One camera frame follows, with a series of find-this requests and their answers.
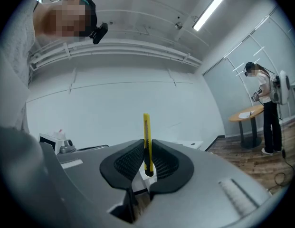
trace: white wall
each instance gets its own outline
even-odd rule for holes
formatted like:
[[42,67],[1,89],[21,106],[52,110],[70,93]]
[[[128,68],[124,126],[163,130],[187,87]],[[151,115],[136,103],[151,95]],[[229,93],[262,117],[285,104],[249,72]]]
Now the white wall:
[[[76,67],[76,80],[72,71]],[[202,76],[178,62],[142,56],[87,56],[38,71],[27,102],[30,133],[63,129],[76,148],[143,138],[143,113],[152,138],[204,141],[224,134],[222,120]]]
[[243,19],[204,58],[202,66],[196,72],[197,75],[205,73],[237,46],[274,9],[276,2],[257,0],[251,6]]

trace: white ceiling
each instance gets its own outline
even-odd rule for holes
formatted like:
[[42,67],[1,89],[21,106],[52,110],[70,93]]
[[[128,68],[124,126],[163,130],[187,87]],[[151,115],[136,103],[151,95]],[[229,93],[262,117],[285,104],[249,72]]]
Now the white ceiling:
[[[98,25],[109,25],[105,38],[152,42],[203,60],[245,16],[256,0],[223,0],[199,32],[192,26],[211,0],[93,0]],[[181,30],[175,23],[183,23]],[[38,38],[32,52],[49,43]]]

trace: wooden floor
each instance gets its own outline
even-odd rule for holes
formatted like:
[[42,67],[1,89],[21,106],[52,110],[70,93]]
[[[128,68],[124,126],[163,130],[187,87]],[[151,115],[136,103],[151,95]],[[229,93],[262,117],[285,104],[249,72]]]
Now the wooden floor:
[[[282,138],[286,161],[295,168],[295,120],[284,125],[283,130]],[[285,163],[281,153],[275,152],[272,156],[263,154],[261,152],[261,149],[265,147],[263,132],[258,133],[258,136],[262,138],[262,143],[254,149],[243,149],[240,146],[239,136],[217,139],[208,152],[212,152],[238,166],[274,194],[281,189],[280,186],[275,184],[275,175],[283,172],[286,175],[283,184],[286,184],[291,180],[293,171]],[[283,174],[277,175],[276,181],[280,183],[283,181],[283,177]]]

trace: woman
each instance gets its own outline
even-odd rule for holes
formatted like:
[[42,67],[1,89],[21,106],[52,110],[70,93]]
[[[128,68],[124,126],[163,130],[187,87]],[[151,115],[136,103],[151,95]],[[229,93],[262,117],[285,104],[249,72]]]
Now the woman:
[[270,98],[270,74],[264,67],[252,62],[246,64],[246,71],[247,76],[258,78],[259,87],[262,90],[256,98],[256,100],[260,98],[264,105],[263,131],[265,136],[265,148],[263,148],[261,152],[272,155],[274,151],[281,151],[281,128],[278,120],[277,104],[272,102]]

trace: white sneaker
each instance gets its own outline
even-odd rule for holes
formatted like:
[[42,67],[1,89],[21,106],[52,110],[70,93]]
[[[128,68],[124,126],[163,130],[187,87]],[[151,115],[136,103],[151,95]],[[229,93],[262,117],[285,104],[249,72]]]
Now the white sneaker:
[[265,148],[262,148],[262,149],[261,149],[261,152],[262,152],[263,154],[273,155],[273,153],[268,153],[268,152],[266,152],[266,151],[265,151]]

